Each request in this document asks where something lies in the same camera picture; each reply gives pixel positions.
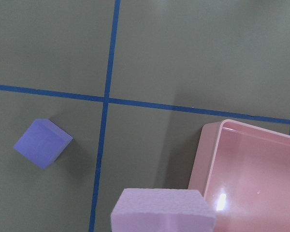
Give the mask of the light pink foam block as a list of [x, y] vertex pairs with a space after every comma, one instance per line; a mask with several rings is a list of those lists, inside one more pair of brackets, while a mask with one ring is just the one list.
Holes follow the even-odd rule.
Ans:
[[198, 190], [126, 188], [111, 212], [113, 232], [212, 232], [215, 225]]

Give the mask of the pink plastic bin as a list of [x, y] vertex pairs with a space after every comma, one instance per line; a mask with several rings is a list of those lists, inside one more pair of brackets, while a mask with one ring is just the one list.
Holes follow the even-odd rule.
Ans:
[[189, 189], [217, 232], [290, 232], [290, 135], [226, 119], [202, 127]]

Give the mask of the purple foam block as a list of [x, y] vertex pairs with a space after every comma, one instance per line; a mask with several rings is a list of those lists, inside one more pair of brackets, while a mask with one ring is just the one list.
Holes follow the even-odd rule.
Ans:
[[51, 165], [72, 141], [72, 137], [49, 119], [33, 121], [14, 149], [41, 169]]

